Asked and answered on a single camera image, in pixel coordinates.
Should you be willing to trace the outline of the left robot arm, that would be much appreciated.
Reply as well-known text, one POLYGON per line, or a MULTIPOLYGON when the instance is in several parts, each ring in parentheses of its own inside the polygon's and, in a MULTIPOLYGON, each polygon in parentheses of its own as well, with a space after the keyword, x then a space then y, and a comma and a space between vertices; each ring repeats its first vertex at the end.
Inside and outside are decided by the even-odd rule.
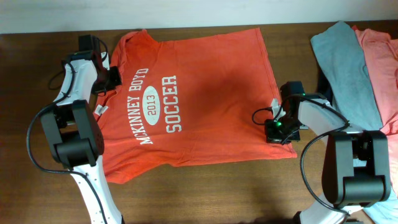
POLYGON ((89 102, 92 95, 120 85, 109 54, 77 52, 63 63, 59 94, 39 115, 53 159, 76 182, 91 223, 124 223, 113 201, 103 169, 104 139, 89 102))

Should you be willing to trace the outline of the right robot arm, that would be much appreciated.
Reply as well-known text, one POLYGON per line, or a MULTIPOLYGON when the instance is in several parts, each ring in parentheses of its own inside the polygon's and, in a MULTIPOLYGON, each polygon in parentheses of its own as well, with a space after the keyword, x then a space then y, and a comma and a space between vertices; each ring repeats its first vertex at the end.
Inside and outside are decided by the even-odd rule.
POLYGON ((326 144, 322 170, 322 194, 307 209, 298 211, 294 223, 348 223, 349 216, 387 200, 391 194, 389 152, 386 135, 351 123, 320 94, 306 94, 301 82, 280 88, 281 100, 273 100, 264 122, 266 141, 289 144, 299 141, 301 129, 311 129, 313 138, 300 156, 304 184, 305 155, 312 144, 326 144))

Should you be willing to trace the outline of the orange soccer t-shirt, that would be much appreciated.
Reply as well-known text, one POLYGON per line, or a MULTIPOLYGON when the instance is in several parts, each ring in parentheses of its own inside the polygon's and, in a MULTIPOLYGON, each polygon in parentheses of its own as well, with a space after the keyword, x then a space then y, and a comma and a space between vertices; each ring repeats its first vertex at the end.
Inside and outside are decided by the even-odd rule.
POLYGON ((106 180, 155 167, 295 158, 266 142, 261 122, 279 91, 259 29, 158 42, 130 32, 111 59, 121 86, 98 98, 106 180))

